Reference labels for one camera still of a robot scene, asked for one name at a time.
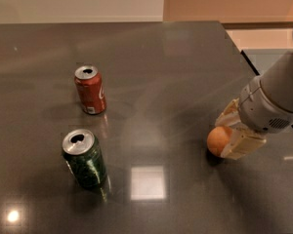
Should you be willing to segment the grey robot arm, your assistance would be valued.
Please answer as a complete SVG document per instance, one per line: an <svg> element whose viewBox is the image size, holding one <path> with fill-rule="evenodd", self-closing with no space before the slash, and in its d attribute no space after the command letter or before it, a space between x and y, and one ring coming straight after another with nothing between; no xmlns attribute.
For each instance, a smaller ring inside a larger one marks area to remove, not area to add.
<svg viewBox="0 0 293 234"><path fill-rule="evenodd" d="M268 134L292 124L293 51L288 51L227 105L215 122L225 137L208 137L208 149L217 157L237 160L262 147Z"/></svg>

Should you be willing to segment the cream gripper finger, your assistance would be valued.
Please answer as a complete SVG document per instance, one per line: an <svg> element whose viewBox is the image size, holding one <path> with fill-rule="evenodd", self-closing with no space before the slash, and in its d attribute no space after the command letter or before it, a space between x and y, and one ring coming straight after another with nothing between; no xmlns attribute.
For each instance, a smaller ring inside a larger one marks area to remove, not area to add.
<svg viewBox="0 0 293 234"><path fill-rule="evenodd" d="M233 129L230 141L220 154L221 158L238 160L265 145L267 139L250 129Z"/></svg>
<svg viewBox="0 0 293 234"><path fill-rule="evenodd" d="M216 119L216 127L231 127L234 128L240 123L238 112L239 99L233 99Z"/></svg>

